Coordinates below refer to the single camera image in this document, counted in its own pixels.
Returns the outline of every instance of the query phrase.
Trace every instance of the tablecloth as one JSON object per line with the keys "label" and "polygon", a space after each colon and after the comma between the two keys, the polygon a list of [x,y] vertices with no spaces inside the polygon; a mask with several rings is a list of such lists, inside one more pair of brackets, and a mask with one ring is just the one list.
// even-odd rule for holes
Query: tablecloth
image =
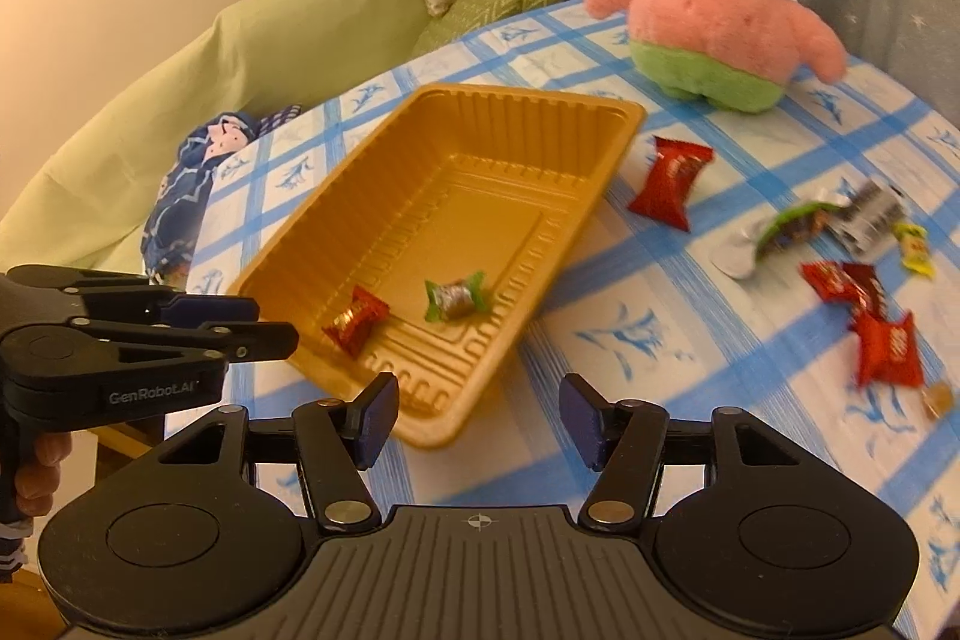
{"label": "tablecloth", "polygon": [[[896,249],[877,262],[892,316],[914,311],[928,381],[960,377],[960,137],[923,101],[869,64],[820,83],[801,70],[773,110],[742,116],[666,97],[632,67],[624,20],[592,20],[579,1],[474,32],[325,102],[236,154],[217,173],[188,289],[227,290],[296,205],[414,88],[430,82],[528,86],[616,97],[649,118],[502,377],[466,429],[424,452],[391,440],[366,480],[392,504],[569,504],[587,472],[557,413],[577,371],[608,399],[641,397],[675,417],[740,405],[893,506],[914,530],[920,571],[898,628],[932,640],[960,597],[960,411],[939,422],[917,391],[853,386],[847,311],[819,302],[797,266],[843,258],[818,239],[734,282],[709,261],[738,226],[798,197],[880,176],[928,230],[936,279],[912,276]],[[626,209],[653,158],[653,136],[693,140],[717,160],[696,183],[683,234]],[[237,365],[224,400],[276,417],[323,392],[286,363]],[[169,416],[168,431],[203,410]],[[302,513],[289,466],[261,487]],[[699,487],[702,470],[667,469],[658,512]]]}

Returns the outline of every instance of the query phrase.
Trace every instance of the patrick star plush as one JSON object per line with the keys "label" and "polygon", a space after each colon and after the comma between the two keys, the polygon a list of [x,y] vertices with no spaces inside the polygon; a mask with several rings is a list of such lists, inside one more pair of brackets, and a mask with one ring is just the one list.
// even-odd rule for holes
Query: patrick star plush
{"label": "patrick star plush", "polygon": [[794,0],[584,0],[606,18],[626,9],[637,68],[667,95],[762,112],[800,64],[840,79],[847,54],[836,34]]}

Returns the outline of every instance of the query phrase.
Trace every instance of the ribbed black surface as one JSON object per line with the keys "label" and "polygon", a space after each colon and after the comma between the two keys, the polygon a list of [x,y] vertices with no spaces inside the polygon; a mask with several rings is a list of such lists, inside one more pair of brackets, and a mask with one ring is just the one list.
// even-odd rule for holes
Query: ribbed black surface
{"label": "ribbed black surface", "polygon": [[[74,629],[64,640],[98,635]],[[731,640],[677,603],[630,542],[559,507],[401,507],[331,540],[279,600],[208,640]],[[861,640],[894,640],[876,629]]]}

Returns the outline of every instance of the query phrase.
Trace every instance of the yellow plastic tray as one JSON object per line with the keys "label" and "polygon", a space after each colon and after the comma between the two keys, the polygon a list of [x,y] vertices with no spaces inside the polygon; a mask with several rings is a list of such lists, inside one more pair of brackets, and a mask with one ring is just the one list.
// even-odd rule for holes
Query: yellow plastic tray
{"label": "yellow plastic tray", "polygon": [[[299,206],[232,287],[301,334],[294,366],[352,399],[400,379],[394,433],[450,441],[536,311],[645,117],[640,105],[469,85],[416,91]],[[486,314],[427,323],[425,280],[482,269]],[[320,330],[354,285],[390,305],[354,362]]]}

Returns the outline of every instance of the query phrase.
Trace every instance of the human hand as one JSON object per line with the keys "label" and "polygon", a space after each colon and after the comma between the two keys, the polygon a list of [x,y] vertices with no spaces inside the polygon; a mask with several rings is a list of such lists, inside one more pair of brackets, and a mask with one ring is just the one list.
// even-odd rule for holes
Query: human hand
{"label": "human hand", "polygon": [[16,506],[24,515],[46,515],[54,506],[59,486],[59,463],[70,455],[70,434],[40,434],[34,443],[35,458],[21,464],[13,478]]}

